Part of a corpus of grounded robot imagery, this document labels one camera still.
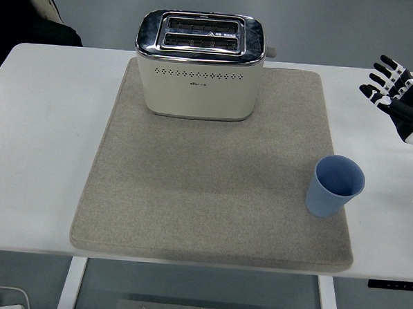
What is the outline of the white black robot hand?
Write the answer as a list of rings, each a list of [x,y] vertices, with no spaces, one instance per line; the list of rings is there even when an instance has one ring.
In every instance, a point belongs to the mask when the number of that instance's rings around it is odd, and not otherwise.
[[[369,75],[371,84],[360,85],[361,93],[380,111],[390,116],[397,134],[413,145],[413,75],[392,58],[382,55]]]

